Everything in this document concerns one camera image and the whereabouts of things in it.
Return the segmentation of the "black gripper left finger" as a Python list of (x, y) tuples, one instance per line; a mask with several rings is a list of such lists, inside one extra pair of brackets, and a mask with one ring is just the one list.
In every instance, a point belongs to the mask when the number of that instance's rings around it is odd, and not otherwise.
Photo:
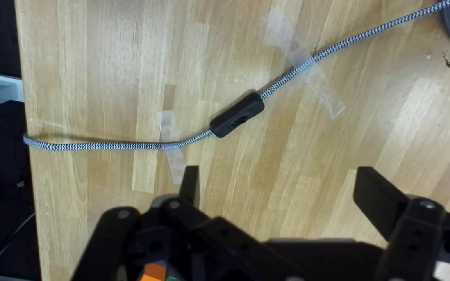
[(188, 165), (184, 168), (183, 181), (178, 196), (192, 206), (200, 203), (200, 170), (197, 165)]

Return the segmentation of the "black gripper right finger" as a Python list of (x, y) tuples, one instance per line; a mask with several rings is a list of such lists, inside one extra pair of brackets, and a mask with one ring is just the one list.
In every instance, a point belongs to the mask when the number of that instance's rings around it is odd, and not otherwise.
[(359, 167), (353, 201), (374, 227), (389, 238), (409, 198), (374, 167)]

